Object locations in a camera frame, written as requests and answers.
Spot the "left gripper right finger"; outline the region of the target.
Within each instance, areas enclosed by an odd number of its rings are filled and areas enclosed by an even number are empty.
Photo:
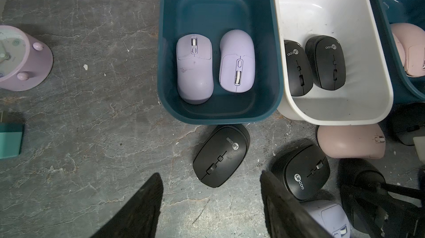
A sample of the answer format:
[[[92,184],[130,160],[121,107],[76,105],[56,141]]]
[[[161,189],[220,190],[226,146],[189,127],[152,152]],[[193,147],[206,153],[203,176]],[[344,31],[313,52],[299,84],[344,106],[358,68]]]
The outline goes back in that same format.
[[[329,238],[284,185],[270,171],[260,176],[265,224],[272,238]]]

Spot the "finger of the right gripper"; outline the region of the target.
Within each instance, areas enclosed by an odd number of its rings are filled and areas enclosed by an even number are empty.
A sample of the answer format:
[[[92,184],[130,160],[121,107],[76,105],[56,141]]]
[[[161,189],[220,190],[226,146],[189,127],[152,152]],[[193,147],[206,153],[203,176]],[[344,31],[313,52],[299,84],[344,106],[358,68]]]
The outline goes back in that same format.
[[[383,188],[341,186],[343,209],[352,225],[384,225],[398,215],[398,203]]]

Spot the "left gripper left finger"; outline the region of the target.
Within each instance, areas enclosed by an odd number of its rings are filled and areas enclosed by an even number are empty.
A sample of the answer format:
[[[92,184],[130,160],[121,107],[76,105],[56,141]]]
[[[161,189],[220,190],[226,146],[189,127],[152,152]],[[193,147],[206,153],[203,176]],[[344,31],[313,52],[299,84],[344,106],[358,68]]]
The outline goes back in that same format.
[[[154,173],[93,238],[153,238],[163,198],[163,181]]]

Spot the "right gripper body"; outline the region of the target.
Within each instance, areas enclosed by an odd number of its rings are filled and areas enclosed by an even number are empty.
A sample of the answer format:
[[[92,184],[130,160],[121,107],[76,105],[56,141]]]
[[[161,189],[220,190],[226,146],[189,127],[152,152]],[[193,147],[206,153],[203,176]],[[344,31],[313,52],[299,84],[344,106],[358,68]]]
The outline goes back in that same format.
[[[401,196],[418,199],[422,206],[418,207],[409,202],[396,199],[390,195],[383,198],[382,208],[387,214],[383,224],[383,233],[386,238],[423,238],[425,236],[425,192],[413,188],[381,184],[381,190],[388,194],[395,193]]]

